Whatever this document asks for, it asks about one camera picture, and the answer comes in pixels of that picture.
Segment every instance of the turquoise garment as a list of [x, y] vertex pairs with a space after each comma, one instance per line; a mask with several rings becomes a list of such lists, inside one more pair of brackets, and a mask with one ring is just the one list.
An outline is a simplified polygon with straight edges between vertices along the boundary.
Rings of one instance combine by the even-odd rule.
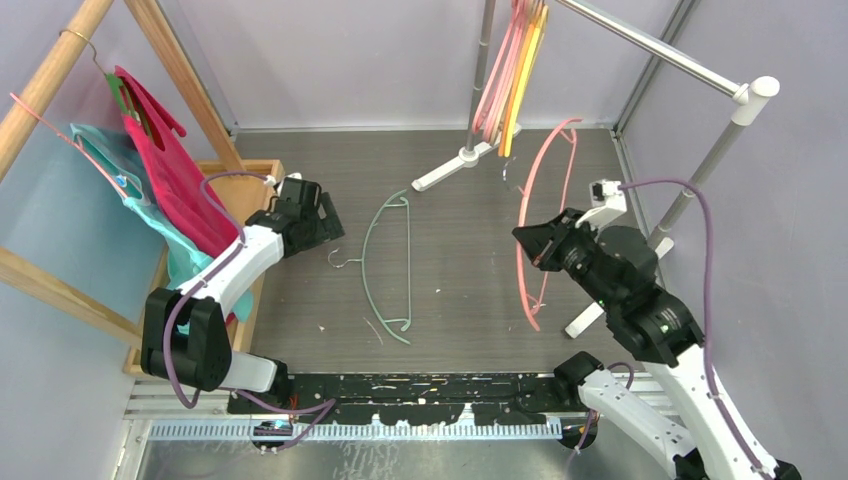
[[[162, 213], [153, 198], [153, 188], [129, 135], [89, 125], [71, 124], [75, 142], [79, 142], [91, 158], [113, 176], [127, 197], [124, 205], [135, 212], [168, 244], [168, 288], [176, 288], [203, 271], [212, 257], [197, 249], [194, 242], [180, 233]], [[240, 322], [247, 321], [253, 309], [253, 294], [244, 293], [233, 306]], [[179, 327], [182, 333], [187, 329]]]

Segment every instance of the white wall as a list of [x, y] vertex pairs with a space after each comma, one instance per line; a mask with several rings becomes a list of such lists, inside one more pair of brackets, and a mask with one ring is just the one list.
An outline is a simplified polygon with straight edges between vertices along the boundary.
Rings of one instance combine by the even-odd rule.
[[[616, 120], [646, 54], [548, 3], [547, 35], [519, 120]], [[676, 1], [593, 3], [659, 35]], [[483, 4], [179, 0], [243, 128], [464, 128]], [[509, 5], [497, 3], [490, 64]]]
[[[0, 114], [75, 12], [79, 1], [0, 2]], [[197, 155], [211, 149], [123, 2], [94, 43], [104, 66], [119, 62], [186, 124]], [[84, 52], [48, 120], [120, 128], [108, 87]], [[37, 127], [0, 183], [0, 244], [126, 316], [137, 319], [162, 242], [85, 159]], [[127, 346], [0, 283], [0, 478], [105, 479], [132, 379]]]
[[[782, 85], [705, 187], [716, 227], [716, 364], [762, 443], [816, 480], [848, 471], [846, 24], [840, 2], [701, 2], [679, 43], [736, 81], [773, 75]], [[636, 178], [689, 177], [732, 110], [665, 67], [626, 135]], [[676, 193], [640, 192], [651, 225]], [[673, 238], [666, 280], [700, 318], [697, 205]]]

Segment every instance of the red shirt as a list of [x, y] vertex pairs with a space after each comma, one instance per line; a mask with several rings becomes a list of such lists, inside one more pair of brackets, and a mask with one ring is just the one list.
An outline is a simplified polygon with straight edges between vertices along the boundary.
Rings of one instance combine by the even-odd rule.
[[[236, 239], [238, 231], [200, 192], [200, 183], [205, 177], [174, 135], [176, 132], [184, 137], [185, 129], [126, 70], [115, 67], [115, 75], [124, 81], [150, 124], [151, 136], [147, 136], [135, 118], [123, 115], [124, 128], [141, 155], [156, 203], [199, 250], [217, 257]], [[208, 190], [220, 205], [215, 192], [211, 188]]]

